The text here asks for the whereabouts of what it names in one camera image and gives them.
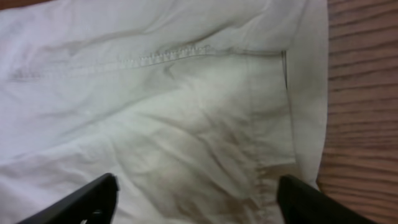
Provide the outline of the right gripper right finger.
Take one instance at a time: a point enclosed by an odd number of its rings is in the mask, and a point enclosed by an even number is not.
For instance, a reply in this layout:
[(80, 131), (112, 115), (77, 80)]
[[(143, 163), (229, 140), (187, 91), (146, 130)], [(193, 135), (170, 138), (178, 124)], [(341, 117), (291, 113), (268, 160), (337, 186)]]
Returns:
[(277, 203), (286, 224), (376, 224), (292, 175), (280, 177)]

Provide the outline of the beige shorts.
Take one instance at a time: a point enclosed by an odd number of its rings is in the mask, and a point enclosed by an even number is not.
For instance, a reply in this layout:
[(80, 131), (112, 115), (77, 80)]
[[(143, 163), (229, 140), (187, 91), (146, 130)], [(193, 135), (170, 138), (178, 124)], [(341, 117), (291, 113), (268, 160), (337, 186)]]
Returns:
[(50, 1), (1, 12), (1, 222), (104, 173), (115, 223), (281, 223), (327, 121), (320, 0)]

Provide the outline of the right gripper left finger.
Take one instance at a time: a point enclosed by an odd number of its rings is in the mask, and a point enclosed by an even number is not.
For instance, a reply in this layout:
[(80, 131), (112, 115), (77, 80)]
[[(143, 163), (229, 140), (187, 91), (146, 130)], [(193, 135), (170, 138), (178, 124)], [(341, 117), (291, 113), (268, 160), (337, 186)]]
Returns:
[(117, 177), (106, 173), (18, 224), (111, 224), (118, 192)]

